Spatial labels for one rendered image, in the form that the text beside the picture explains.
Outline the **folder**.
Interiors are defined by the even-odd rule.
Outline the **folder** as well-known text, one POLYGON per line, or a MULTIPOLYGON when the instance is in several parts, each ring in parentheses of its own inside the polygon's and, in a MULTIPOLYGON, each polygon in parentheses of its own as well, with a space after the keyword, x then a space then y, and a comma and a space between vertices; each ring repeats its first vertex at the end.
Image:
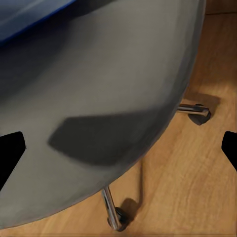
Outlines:
POLYGON ((0 0, 0 45, 77 0, 0 0))

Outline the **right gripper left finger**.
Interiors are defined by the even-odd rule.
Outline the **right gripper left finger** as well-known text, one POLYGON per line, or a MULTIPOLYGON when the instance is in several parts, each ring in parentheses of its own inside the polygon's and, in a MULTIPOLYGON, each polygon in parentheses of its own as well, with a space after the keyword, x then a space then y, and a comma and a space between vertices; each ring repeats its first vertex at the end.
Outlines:
POLYGON ((0 190, 26 150, 21 131, 0 137, 0 190))

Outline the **swivel chair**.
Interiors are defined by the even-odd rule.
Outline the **swivel chair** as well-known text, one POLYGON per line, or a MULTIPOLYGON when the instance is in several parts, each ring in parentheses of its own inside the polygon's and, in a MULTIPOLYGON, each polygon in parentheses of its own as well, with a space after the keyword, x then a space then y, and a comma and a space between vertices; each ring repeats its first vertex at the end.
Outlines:
POLYGON ((0 230, 52 216, 101 191, 114 231, 130 215, 109 184, 140 161, 182 104, 206 0, 77 0, 0 45, 0 137, 26 150, 0 190, 0 230))

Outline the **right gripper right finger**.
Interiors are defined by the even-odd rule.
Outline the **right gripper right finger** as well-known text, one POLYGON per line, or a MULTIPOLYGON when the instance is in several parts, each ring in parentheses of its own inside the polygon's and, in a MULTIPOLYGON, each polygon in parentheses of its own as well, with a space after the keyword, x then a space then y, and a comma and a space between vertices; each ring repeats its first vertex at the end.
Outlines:
POLYGON ((221 149, 237 170, 237 133, 226 131, 221 149))

